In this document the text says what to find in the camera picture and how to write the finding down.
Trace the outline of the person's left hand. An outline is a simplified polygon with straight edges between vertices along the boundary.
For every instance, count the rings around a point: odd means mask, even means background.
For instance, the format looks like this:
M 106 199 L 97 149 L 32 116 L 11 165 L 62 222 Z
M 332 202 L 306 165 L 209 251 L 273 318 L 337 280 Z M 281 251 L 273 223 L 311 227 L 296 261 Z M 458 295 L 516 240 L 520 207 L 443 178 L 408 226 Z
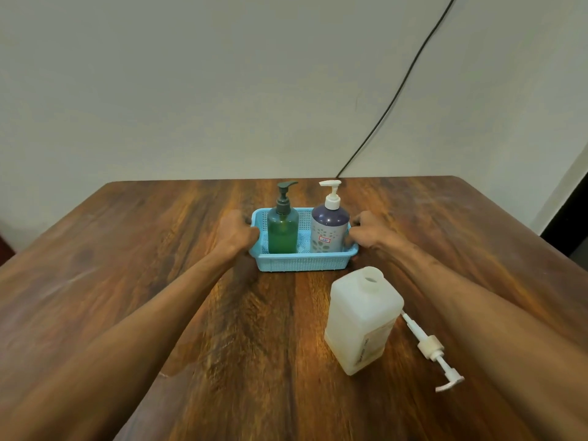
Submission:
M 239 253 L 239 211 L 241 210 L 230 210 L 225 214 L 217 229 L 214 252 L 227 260 L 234 260 L 246 253 Z

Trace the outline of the person's right hand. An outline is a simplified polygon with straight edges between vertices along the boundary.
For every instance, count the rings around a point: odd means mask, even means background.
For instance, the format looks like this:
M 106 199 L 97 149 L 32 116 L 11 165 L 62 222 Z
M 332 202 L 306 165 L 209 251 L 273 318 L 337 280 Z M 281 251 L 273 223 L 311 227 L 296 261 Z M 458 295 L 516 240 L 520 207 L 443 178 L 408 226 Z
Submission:
M 399 235 L 386 223 L 370 211 L 368 213 L 368 247 L 365 249 L 388 250 L 398 242 Z

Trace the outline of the blue plastic basket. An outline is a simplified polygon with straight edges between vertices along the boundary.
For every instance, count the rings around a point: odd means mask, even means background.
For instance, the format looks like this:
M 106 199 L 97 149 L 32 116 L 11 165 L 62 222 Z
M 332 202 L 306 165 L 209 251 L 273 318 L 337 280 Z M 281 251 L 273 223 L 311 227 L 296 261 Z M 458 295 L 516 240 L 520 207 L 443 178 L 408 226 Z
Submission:
M 296 253 L 269 253 L 267 214 L 270 207 L 256 209 L 251 221 L 260 229 L 260 237 L 250 255 L 256 260 L 261 272 L 311 272 L 324 270 L 342 270 L 349 260 L 359 251 L 358 244 L 350 246 L 342 252 L 313 253 L 311 252 L 312 207 L 296 207 L 299 214 L 298 245 Z

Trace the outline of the person's left forearm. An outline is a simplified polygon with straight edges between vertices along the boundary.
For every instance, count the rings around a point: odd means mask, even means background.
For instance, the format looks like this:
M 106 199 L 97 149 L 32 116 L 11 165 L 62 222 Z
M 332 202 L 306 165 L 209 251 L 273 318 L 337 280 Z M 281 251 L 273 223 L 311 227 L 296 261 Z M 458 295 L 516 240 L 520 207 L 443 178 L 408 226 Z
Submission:
M 216 247 L 44 377 L 0 423 L 0 441 L 112 441 L 212 288 L 244 252 Z

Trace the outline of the person's right forearm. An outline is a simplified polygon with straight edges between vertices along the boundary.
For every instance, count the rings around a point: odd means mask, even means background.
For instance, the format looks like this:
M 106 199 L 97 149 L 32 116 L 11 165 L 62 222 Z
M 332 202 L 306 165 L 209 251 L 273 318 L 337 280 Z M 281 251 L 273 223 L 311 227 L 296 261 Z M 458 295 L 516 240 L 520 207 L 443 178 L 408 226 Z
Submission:
M 430 300 L 530 426 L 551 441 L 588 441 L 588 351 L 400 237 L 374 245 Z

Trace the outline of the purple pump bottle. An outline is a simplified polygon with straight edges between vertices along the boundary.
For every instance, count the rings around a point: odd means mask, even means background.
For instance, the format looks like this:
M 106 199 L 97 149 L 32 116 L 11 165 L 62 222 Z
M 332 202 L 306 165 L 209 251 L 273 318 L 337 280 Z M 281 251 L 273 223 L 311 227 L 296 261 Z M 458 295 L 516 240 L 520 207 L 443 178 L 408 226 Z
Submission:
M 340 180 L 325 180 L 319 183 L 322 187 L 330 187 L 322 205 L 312 210 L 311 252 L 335 253 L 343 251 L 343 241 L 348 232 L 350 214 L 341 206 L 341 198 L 337 193 Z

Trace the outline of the green pump bottle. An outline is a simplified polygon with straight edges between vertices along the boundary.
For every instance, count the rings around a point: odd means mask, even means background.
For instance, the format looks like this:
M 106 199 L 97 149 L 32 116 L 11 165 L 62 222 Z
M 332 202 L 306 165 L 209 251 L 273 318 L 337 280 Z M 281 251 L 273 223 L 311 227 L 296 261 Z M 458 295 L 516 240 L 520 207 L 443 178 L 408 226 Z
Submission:
M 288 191 L 298 184 L 291 180 L 277 184 L 276 205 L 267 214 L 268 251 L 271 254 L 296 253 L 298 247 L 299 214 L 291 207 Z

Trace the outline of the white square plastic bottle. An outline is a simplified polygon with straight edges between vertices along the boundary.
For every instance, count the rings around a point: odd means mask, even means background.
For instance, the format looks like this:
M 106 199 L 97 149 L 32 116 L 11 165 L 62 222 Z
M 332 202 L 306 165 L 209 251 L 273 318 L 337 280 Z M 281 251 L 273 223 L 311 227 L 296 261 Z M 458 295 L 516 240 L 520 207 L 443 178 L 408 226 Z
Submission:
M 376 267 L 363 267 L 332 283 L 324 338 L 348 376 L 383 355 L 404 303 Z

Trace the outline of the white pump dispenser head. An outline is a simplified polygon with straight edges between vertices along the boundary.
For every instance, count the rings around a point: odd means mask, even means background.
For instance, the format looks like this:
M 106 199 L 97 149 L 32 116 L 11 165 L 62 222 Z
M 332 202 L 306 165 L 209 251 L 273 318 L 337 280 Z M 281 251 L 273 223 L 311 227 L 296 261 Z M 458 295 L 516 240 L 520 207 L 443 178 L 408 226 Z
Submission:
M 407 313 L 401 311 L 401 317 L 405 321 L 411 333 L 418 340 L 417 348 L 427 360 L 437 363 L 443 370 L 447 383 L 435 388 L 436 393 L 442 393 L 450 390 L 454 386 L 462 383 L 465 378 L 455 369 L 449 366 L 445 361 L 445 347 L 436 336 L 428 335 L 419 326 L 414 319 L 412 319 Z

